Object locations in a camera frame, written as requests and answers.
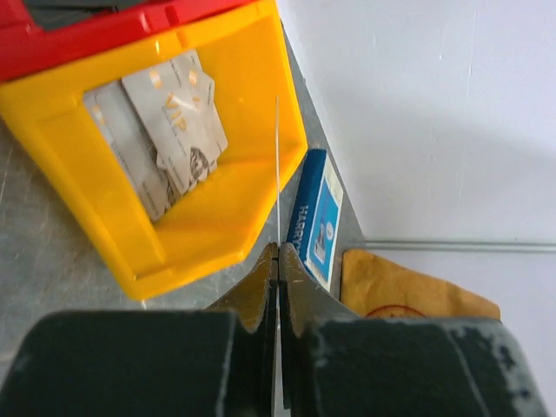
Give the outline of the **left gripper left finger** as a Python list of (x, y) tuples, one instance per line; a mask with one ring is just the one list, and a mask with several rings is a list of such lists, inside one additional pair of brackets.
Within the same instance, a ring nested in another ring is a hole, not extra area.
[(62, 311), (24, 337), (4, 416), (269, 416), (278, 248), (197, 310)]

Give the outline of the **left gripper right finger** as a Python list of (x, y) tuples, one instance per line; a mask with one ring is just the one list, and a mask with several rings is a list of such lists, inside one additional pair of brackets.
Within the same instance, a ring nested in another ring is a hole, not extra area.
[(490, 318), (362, 318), (279, 250), (283, 405), (293, 416), (544, 416), (519, 343)]

